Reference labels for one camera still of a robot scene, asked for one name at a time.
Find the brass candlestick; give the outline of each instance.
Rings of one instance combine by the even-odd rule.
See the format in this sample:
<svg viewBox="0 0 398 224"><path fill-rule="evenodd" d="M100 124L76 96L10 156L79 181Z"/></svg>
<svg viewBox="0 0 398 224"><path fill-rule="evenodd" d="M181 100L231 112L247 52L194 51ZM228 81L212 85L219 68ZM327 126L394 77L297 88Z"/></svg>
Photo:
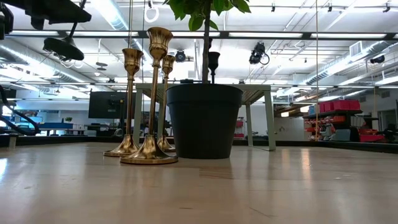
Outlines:
<svg viewBox="0 0 398 224"><path fill-rule="evenodd" d="M123 142L111 151L105 151L104 156L124 157L131 155L138 151L137 145L134 143L131 133L131 118L132 118L132 88L134 75L139 71L139 64L144 55L140 50L123 49L124 54L124 68L127 71L127 123L126 134Z"/></svg>
<svg viewBox="0 0 398 224"><path fill-rule="evenodd" d="M169 73L173 71L173 64L175 62L175 57L171 55L166 55L166 57L163 58L163 63L162 63L162 70L164 72L164 90L163 90L163 113L161 118L163 118L163 128L165 127L165 121L166 121L166 102L167 102L167 96L166 96L166 90L168 87L168 80L169 80ZM157 144L159 145L160 149L163 150L164 152L175 152L175 148L172 147L169 142L167 141L166 135L163 133L157 133L158 135L158 140Z"/></svg>
<svg viewBox="0 0 398 224"><path fill-rule="evenodd" d="M157 76L159 75L160 61L167 55L168 45L173 34L164 28L152 27L148 30L150 39L149 52L154 58L152 67L154 77L152 79L152 91L150 94L149 133L145 137L141 148L130 156L121 157L120 162L128 164L170 164L177 162L178 158L164 153L157 145L154 133L155 103Z"/></svg>

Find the plant stem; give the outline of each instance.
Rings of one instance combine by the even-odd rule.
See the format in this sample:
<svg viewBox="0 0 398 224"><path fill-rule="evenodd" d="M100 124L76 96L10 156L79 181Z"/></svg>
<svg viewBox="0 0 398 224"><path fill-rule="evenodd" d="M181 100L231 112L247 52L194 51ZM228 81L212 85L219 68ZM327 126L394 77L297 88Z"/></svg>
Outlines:
<svg viewBox="0 0 398 224"><path fill-rule="evenodd" d="M203 66L202 66L202 83L208 83L209 75L209 32L210 32L210 12L211 12L211 1L206 1L205 6L205 43L203 44Z"/></svg>

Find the red container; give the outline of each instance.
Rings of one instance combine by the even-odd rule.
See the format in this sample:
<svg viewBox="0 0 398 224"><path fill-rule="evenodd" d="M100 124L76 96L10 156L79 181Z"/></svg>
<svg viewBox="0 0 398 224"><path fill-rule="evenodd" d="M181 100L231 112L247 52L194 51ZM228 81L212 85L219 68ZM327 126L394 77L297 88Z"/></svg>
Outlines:
<svg viewBox="0 0 398 224"><path fill-rule="evenodd" d="M319 111L320 111L320 113L326 112L325 111L325 103L320 103L319 104Z"/></svg>
<svg viewBox="0 0 398 224"><path fill-rule="evenodd" d="M361 104L359 104L358 100L350 100L349 109L350 110L361 110Z"/></svg>
<svg viewBox="0 0 398 224"><path fill-rule="evenodd" d="M333 102L324 102L324 110L325 112L334 111L335 107L333 106Z"/></svg>
<svg viewBox="0 0 398 224"><path fill-rule="evenodd" d="M334 110L350 110L349 105L351 100L336 100L333 101Z"/></svg>

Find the computer monitor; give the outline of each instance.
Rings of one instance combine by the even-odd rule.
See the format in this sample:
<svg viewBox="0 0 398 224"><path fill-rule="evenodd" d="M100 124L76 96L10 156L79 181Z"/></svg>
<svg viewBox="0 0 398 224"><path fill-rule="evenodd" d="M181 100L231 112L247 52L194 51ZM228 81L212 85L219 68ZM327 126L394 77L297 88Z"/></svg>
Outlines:
<svg viewBox="0 0 398 224"><path fill-rule="evenodd" d="M136 94L132 94L132 109L136 104ZM121 108L123 116L127 118L127 94L125 92L96 91L90 94L90 105L88 108L89 118L110 118L119 119Z"/></svg>

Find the candlestick base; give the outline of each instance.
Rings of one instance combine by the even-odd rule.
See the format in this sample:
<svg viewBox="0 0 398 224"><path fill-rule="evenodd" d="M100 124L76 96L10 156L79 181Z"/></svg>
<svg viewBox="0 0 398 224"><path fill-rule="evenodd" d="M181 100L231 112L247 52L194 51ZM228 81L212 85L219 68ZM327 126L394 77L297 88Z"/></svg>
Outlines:
<svg viewBox="0 0 398 224"><path fill-rule="evenodd" d="M120 162L126 164L170 164L178 162L178 157L164 153L157 145L155 136L148 134L141 148L130 156L121 157Z"/></svg>
<svg viewBox="0 0 398 224"><path fill-rule="evenodd" d="M125 134L122 143L113 150L105 151L104 156L125 157L137 152L139 148L132 138L132 134Z"/></svg>
<svg viewBox="0 0 398 224"><path fill-rule="evenodd" d="M166 136L162 135L157 141L158 146L164 152L175 152L175 148L172 147L167 141Z"/></svg>

